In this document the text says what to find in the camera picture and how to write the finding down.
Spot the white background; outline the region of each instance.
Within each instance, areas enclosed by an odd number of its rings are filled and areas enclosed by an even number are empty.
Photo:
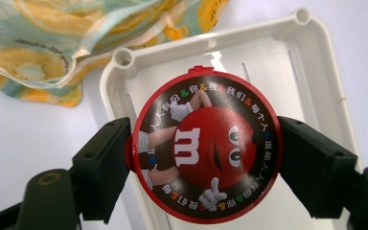
[[[232,0],[217,30],[248,25],[290,14],[305,7],[330,30],[339,73],[350,108],[361,161],[368,167],[368,1]],[[99,81],[102,69],[83,82],[79,105],[66,108],[22,102],[0,92],[0,211],[20,202],[34,175],[50,169],[69,169],[71,158],[107,122]],[[112,229],[136,229],[122,201]]]

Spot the white glove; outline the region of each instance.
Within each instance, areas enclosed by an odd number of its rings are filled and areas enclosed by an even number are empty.
[[[190,102],[185,104],[177,104],[176,101],[173,101],[170,104],[170,112],[172,114],[172,118],[177,122],[181,122],[189,113],[193,112],[193,108],[190,105]]]
[[[138,149],[139,153],[147,152],[149,145],[149,136],[146,132],[139,131]]]
[[[210,209],[214,207],[220,200],[226,199],[226,193],[220,193],[218,190],[219,179],[214,177],[211,180],[211,189],[205,190],[205,192],[199,196],[198,200],[206,208]]]
[[[149,188],[153,190],[153,183],[151,182],[149,178],[149,171],[148,170],[142,170],[142,175],[146,180],[146,183],[148,184]]]

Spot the white plastic container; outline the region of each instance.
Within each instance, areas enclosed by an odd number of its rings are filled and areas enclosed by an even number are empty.
[[[264,94],[277,115],[304,121],[358,153],[330,35],[306,9],[143,50],[115,50],[101,80],[109,120],[128,116],[134,127],[150,95],[195,65],[244,77]],[[148,198],[134,173],[128,183],[148,229],[346,229],[346,212],[340,220],[312,219],[281,176],[251,212],[214,226],[166,214]]]

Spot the red round disc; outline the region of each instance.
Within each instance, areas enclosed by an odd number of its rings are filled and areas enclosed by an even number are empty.
[[[135,171],[150,198],[194,223],[221,223],[252,210],[282,160],[280,124],[262,93],[203,67],[150,97],[132,145]]]

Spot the yellow patterned cloth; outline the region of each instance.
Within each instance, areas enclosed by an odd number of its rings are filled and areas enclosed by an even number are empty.
[[[81,81],[112,50],[211,30],[229,0],[0,0],[0,90],[74,106]]]

